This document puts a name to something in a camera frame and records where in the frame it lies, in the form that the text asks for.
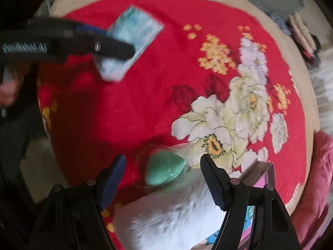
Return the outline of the person left hand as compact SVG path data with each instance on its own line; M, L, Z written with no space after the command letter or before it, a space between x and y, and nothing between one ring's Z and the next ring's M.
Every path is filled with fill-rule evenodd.
M22 80L17 78L2 83L0 87L0 106L5 108L14 104L21 86Z

